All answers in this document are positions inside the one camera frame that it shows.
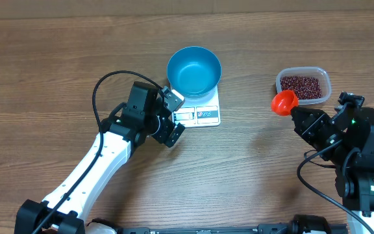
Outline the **red scoop with blue handle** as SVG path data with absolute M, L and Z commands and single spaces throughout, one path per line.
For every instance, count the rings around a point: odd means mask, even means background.
M 272 99 L 271 110 L 279 116 L 289 116 L 298 104 L 298 97 L 293 90 L 283 90 Z

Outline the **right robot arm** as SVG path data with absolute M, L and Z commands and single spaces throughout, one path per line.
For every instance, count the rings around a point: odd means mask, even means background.
M 374 108 L 338 107 L 330 117 L 319 109 L 294 107 L 295 132 L 314 149 L 303 164 L 316 157 L 336 173 L 338 202 L 312 185 L 303 184 L 347 214 L 352 233 L 374 233 Z

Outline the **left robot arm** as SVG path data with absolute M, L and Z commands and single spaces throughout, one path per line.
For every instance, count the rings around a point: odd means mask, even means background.
M 111 177 L 148 136 L 169 148 L 176 143 L 185 128 L 169 116 L 184 102 L 176 90 L 134 82 L 128 101 L 102 121 L 89 152 L 63 183 L 41 202 L 26 200 L 19 208 L 15 233 L 121 233 L 110 222 L 87 217 Z

